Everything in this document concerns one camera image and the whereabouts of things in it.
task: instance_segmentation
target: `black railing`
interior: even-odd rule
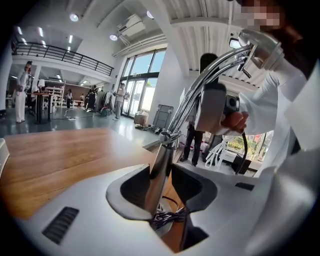
[[[111,72],[114,69],[107,64],[85,55],[52,45],[46,45],[46,47],[44,47],[40,43],[28,42],[27,45],[25,45],[23,42],[18,42],[12,51],[12,55],[25,55],[55,59],[58,61],[79,65],[108,76],[111,75]]]

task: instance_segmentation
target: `wooden table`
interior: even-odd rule
[[[108,128],[11,135],[5,142],[10,156],[0,179],[0,195],[11,215],[25,220],[78,181],[129,166],[152,166],[156,158]],[[164,194],[181,204],[171,182]],[[175,252],[182,229],[182,223],[175,223],[163,237]]]
[[[51,114],[51,97],[52,96],[59,96],[57,94],[50,94],[50,93],[43,93],[43,92],[33,92],[33,93],[28,93],[30,95],[36,95],[36,123],[38,125],[40,124],[45,124],[42,120],[42,98],[43,97],[49,97],[48,101],[48,122],[50,122],[50,114]]]

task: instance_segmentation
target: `person's hand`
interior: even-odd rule
[[[227,127],[232,131],[238,132],[240,134],[244,133],[247,127],[246,121],[249,117],[247,112],[234,112],[228,115],[222,122],[223,127]]]

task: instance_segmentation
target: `round ceiling light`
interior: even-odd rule
[[[79,20],[78,15],[74,13],[71,13],[69,17],[70,17],[70,20],[72,20],[73,22],[77,22]]]
[[[150,18],[150,19],[154,19],[154,17],[151,15],[150,11],[146,11],[146,15]]]
[[[109,37],[110,37],[110,39],[112,41],[117,41],[118,40],[118,37],[115,34],[111,34]]]

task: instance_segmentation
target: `air conditioning unit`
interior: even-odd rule
[[[118,25],[117,28],[121,35],[132,37],[134,34],[145,30],[146,26],[136,14],[133,14],[123,24]]]

